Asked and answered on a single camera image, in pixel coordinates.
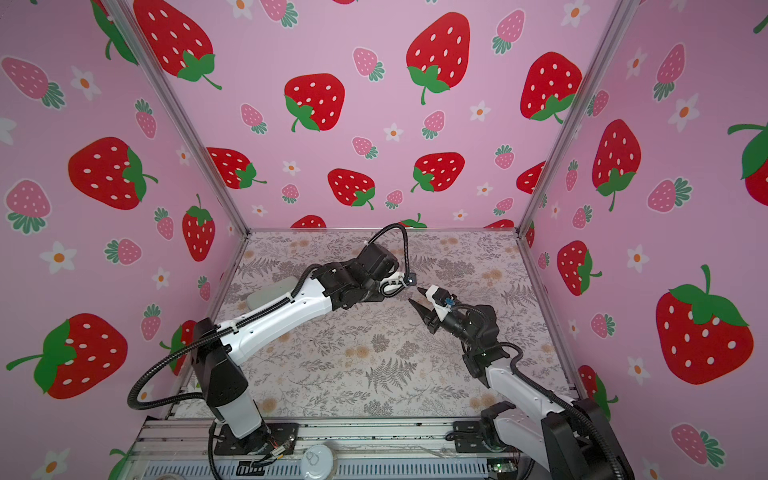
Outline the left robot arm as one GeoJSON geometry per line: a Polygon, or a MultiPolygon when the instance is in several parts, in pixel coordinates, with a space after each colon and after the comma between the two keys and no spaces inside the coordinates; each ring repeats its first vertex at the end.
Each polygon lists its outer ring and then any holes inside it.
{"type": "Polygon", "coordinates": [[[278,443],[248,392],[249,381],[241,368],[251,356],[278,337],[309,320],[358,303],[381,302],[415,285],[408,256],[397,258],[377,240],[391,230],[403,237],[404,225],[387,225],[365,244],[360,253],[343,262],[308,265],[283,293],[232,320],[220,324],[197,322],[193,341],[153,365],[128,393],[133,410],[151,410],[190,400],[202,400],[214,415],[211,439],[227,453],[264,453],[273,456],[278,443]],[[172,361],[187,355],[200,383],[197,392],[144,402],[144,386],[172,361]]]}

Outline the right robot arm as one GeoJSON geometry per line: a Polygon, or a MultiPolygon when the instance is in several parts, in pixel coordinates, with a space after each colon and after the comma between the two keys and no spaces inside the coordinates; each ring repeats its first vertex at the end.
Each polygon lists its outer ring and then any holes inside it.
{"type": "Polygon", "coordinates": [[[430,305],[410,303],[429,332],[444,330],[458,339],[470,376],[504,398],[481,415],[480,431],[489,448],[512,447],[553,479],[635,477],[595,401],[558,395],[520,370],[523,349],[498,339],[492,306],[464,303],[436,285],[418,291],[430,305]]]}

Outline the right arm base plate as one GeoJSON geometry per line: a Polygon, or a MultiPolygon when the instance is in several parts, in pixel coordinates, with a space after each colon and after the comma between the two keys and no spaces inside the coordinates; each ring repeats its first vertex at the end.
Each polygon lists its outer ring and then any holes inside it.
{"type": "Polygon", "coordinates": [[[530,453],[542,445],[540,433],[508,418],[456,421],[445,440],[459,453],[530,453]]]}

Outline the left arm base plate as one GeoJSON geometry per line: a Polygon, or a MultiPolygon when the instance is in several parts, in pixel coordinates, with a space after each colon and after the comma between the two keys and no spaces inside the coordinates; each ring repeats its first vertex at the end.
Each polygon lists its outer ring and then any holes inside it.
{"type": "Polygon", "coordinates": [[[224,424],[214,437],[214,454],[219,456],[290,455],[295,449],[299,424],[267,422],[254,432],[238,438],[228,424],[224,424]]]}

